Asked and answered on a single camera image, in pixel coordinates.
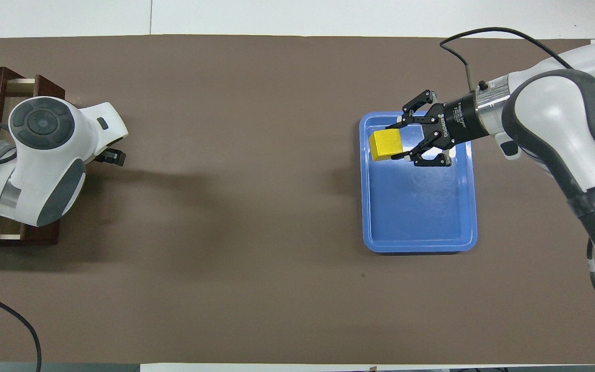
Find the brown paper table mat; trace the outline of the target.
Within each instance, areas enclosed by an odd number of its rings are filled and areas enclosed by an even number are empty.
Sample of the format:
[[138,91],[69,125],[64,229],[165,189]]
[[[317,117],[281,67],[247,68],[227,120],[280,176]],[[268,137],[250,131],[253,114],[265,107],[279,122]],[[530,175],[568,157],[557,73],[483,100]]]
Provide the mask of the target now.
[[552,178],[473,143],[478,242],[362,240],[357,125],[467,89],[433,38],[0,39],[0,67],[110,102],[55,246],[0,248],[0,301],[43,362],[595,363],[585,231]]

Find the blue plastic tray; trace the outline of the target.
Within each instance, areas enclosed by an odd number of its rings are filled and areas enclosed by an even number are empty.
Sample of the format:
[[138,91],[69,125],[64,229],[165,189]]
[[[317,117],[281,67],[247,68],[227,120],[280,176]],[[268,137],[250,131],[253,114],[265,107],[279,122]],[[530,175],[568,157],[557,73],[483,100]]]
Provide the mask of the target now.
[[370,136],[398,112],[370,112],[359,121],[362,238],[378,254],[455,254],[477,242],[472,144],[451,150],[449,167],[406,160],[375,162]]

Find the yellow cube block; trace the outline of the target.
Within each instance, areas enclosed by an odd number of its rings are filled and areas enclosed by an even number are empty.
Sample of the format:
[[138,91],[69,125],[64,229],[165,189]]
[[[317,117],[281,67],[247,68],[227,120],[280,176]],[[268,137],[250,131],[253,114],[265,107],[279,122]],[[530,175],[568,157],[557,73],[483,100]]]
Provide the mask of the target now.
[[370,135],[368,141],[373,162],[390,160],[392,156],[403,152],[399,129],[376,130]]

